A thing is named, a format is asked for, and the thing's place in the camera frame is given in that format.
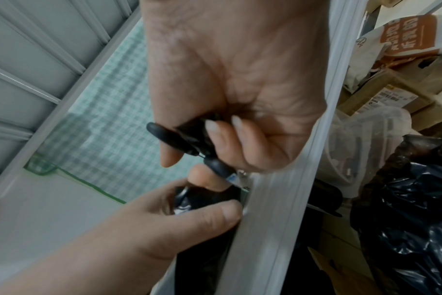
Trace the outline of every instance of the corrugated metal panel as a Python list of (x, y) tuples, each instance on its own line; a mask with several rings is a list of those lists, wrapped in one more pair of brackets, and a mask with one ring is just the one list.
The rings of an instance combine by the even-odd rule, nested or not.
[(61, 99), (78, 97), (85, 86), (74, 84), (136, 9), (137, 0), (0, 0), (0, 178), (56, 106), (70, 107)]

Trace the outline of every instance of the brown label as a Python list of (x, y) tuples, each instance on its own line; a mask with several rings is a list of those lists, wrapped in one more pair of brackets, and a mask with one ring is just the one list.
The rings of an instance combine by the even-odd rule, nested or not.
[(433, 48), (435, 46), (437, 20), (433, 15), (403, 17), (387, 23), (380, 42), (391, 42), (385, 55)]

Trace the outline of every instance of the grid pattern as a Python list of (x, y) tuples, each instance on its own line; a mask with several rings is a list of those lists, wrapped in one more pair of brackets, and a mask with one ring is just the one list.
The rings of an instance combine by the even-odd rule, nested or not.
[(105, 193), (131, 201), (187, 176), (200, 158), (159, 165), (159, 144), (145, 128), (153, 121), (147, 48), (140, 21), (120, 44), (26, 168), (60, 168)]

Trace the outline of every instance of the barcode label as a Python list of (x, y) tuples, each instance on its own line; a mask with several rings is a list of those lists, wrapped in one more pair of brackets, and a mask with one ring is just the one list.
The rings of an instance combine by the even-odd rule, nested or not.
[(417, 98), (418, 96), (410, 91), (394, 87), (393, 85), (386, 85), (366, 104), (357, 110), (356, 114), (363, 113), (380, 106), (396, 106), (402, 108)]

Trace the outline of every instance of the black plastic bag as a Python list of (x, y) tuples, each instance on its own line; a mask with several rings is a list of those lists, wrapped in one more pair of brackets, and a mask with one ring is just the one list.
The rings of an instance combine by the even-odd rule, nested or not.
[(442, 294), (442, 139), (407, 135), (353, 203), (351, 226), (388, 294)]
[[(241, 190), (231, 186), (223, 192), (199, 187), (176, 188), (175, 210), (190, 211), (228, 200), (240, 201)], [(235, 229), (198, 244), (177, 255), (174, 294), (212, 295), (234, 238)]]

